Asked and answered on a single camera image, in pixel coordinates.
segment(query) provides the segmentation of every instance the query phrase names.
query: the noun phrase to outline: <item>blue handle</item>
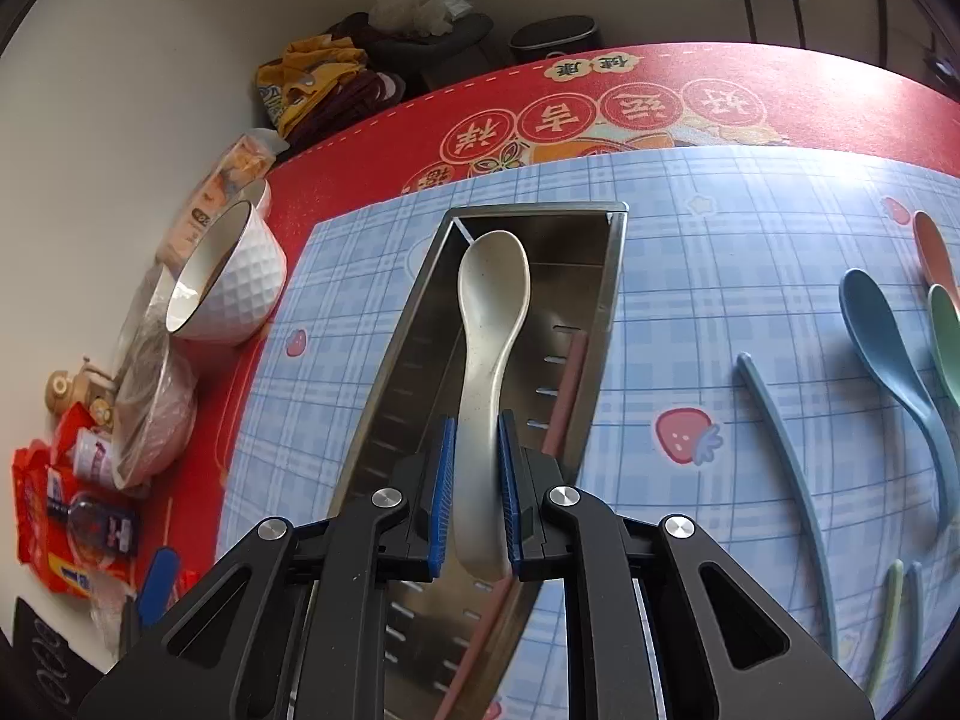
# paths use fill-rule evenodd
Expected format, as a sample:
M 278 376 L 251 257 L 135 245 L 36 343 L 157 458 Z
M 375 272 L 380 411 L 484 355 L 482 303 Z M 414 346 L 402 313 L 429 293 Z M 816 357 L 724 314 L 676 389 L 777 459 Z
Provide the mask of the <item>blue handle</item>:
M 430 576 L 440 576 L 446 557 L 446 534 L 450 525 L 450 504 L 453 501 L 453 442 L 457 435 L 457 420 L 449 416 L 443 423 L 443 443 L 437 464 L 437 480 L 433 487 L 430 506 L 430 546 L 426 562 Z
M 141 627 L 150 628 L 166 613 L 178 572 L 179 555 L 170 547 L 158 548 L 136 596 Z
M 500 461 L 500 492 L 503 496 L 503 524 L 507 532 L 507 557 L 517 570 L 520 565 L 520 503 L 517 500 L 517 479 L 514 476 L 514 458 L 510 437 L 503 415 L 496 420 L 497 459 Z
M 937 475 L 937 533 L 944 533 L 960 511 L 960 474 L 953 454 L 953 445 L 944 420 L 931 404 L 926 415 L 917 415 L 920 432 L 930 447 L 933 470 Z

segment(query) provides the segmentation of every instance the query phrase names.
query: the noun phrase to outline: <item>chair leg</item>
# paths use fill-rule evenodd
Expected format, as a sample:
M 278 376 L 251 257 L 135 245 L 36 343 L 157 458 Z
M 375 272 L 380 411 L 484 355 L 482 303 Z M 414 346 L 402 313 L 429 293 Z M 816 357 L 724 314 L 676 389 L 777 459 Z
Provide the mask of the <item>chair leg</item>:
M 747 9 L 747 28 L 750 29 L 750 41 L 757 42 L 757 25 L 754 23 L 754 6 L 750 0 L 743 0 L 743 6 Z
M 890 40 L 890 23 L 887 20 L 887 0 L 877 0 L 877 66 L 886 69 Z
M 800 47 L 806 48 L 806 33 L 803 31 L 803 14 L 800 13 L 800 1 L 793 1 L 793 12 L 797 16 L 797 32 L 800 34 Z

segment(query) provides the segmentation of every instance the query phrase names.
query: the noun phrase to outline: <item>metal screw cap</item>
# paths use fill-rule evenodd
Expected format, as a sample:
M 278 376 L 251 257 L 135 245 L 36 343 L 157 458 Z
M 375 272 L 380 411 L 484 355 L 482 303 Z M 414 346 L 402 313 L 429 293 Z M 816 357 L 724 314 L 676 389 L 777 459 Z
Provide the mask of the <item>metal screw cap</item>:
M 265 519 L 256 529 L 256 534 L 260 536 L 263 541 L 276 541 L 277 538 L 283 536 L 287 532 L 287 523 L 282 519 Z
M 381 488 L 371 495 L 371 502 L 378 509 L 392 509 L 402 500 L 403 495 L 394 488 Z
M 557 506 L 573 506 L 579 499 L 580 494 L 577 490 L 567 485 L 560 485 L 550 490 L 550 500 L 557 504 Z
M 670 536 L 673 536 L 673 538 L 690 538 L 696 530 L 693 523 L 686 517 L 681 517 L 680 514 L 674 514 L 673 517 L 670 517 L 666 521 L 664 528 L 666 528 L 666 532 L 670 533 Z

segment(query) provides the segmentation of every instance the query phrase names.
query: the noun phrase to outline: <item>speckled spoon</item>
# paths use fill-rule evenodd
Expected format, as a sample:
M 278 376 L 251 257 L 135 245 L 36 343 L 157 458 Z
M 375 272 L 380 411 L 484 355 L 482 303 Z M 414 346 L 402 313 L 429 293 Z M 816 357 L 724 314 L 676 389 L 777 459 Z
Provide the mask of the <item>speckled spoon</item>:
M 510 573 L 496 418 L 510 350 L 530 305 L 530 266 L 517 236 L 493 230 L 470 244 L 457 277 L 467 367 L 453 464 L 453 547 L 477 579 Z
M 894 313 L 877 282 L 852 269 L 840 282 L 840 310 L 863 365 L 914 418 L 926 438 L 937 475 L 937 532 L 960 511 L 960 474 L 944 420 L 910 362 Z

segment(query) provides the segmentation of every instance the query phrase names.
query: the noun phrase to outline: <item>metal drainage slot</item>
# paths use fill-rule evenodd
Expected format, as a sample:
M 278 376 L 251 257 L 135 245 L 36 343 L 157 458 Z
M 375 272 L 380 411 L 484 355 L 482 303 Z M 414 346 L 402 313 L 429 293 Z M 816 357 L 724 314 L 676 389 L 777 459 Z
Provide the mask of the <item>metal drainage slot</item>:
M 419 451 L 433 418 L 456 415 L 463 386 L 463 326 L 457 272 L 467 237 L 509 230 L 530 263 L 530 309 L 504 375 L 501 408 L 513 409 L 524 445 L 540 447 L 557 402 L 571 334 L 589 334 L 580 386 L 558 460 L 576 476 L 587 446 L 606 362 L 627 207 L 622 203 L 538 203 L 451 208 L 443 217 L 387 346 L 357 424 L 331 515 L 344 500 L 382 487 L 394 464 Z M 514 586 L 473 659 L 451 716 L 483 715 L 533 608 L 539 586 Z M 387 717 L 430 720 L 469 648 L 474 629 L 496 600 L 446 552 L 432 584 L 389 587 L 385 656 Z

